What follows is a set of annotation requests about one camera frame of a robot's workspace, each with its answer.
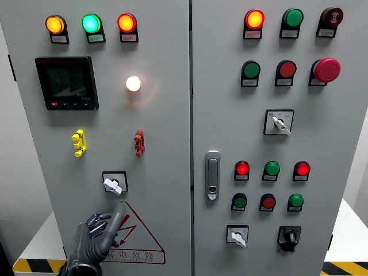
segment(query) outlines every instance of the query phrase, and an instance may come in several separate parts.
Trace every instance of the robotic hand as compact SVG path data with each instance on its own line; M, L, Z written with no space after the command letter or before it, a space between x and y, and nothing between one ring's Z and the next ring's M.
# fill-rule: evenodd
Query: robotic hand
M114 238L124 216L125 205L120 203L114 213L94 214L86 223L80 223L74 232L70 256L58 276L102 276L99 263L111 246L119 247Z

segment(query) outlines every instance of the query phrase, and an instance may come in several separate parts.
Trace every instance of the red terminal connector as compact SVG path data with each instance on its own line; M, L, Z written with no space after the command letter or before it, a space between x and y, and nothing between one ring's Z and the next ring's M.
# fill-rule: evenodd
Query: red terminal connector
M135 136L134 136L134 141L136 142L134 149L136 150L136 157L141 157L144 150L145 150L145 146L144 146L144 136L143 136L143 131L141 129L138 129Z

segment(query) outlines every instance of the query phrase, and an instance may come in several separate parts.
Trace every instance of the white switch handle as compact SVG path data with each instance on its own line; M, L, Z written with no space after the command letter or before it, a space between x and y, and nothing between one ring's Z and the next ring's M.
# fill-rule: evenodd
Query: white switch handle
M110 179L106 178L103 185L109 190L112 191L114 194L120 196L122 192L122 188L118 186L116 181L111 181Z
M272 117L272 120L274 120L276 127L280 131L283 131L286 133L286 135L291 135L292 133L287 129L286 125L279 119L277 119L275 116Z
M242 239L241 234L231 233L232 240L240 247L246 248L246 241Z

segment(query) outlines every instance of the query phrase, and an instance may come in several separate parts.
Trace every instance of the green push button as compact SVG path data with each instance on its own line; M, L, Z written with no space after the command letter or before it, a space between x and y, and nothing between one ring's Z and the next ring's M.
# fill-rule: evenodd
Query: green push button
M277 175L280 172L280 165L276 161L270 161L265 165L264 170L269 175Z
M289 203L292 207L300 207L304 203L304 199L301 194L292 194L289 197Z
M238 208L245 207L247 205L247 203L248 203L247 200L243 197L239 197L239 198L235 199L235 201L234 201L235 206L238 207Z
M248 63L245 68L244 68L244 74L248 77L248 78L255 78L256 76L258 76L260 73L260 66L258 63Z
M304 16L301 10L289 9L284 14L284 22L290 27L299 26L303 22Z

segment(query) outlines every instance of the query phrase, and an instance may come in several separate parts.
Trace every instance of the yellow black hazard stripe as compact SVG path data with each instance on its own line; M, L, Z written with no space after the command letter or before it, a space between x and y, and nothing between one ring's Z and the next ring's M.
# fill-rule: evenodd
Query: yellow black hazard stripe
M59 273L66 260L18 259L14 272Z
M325 262L321 275L368 275L368 262Z

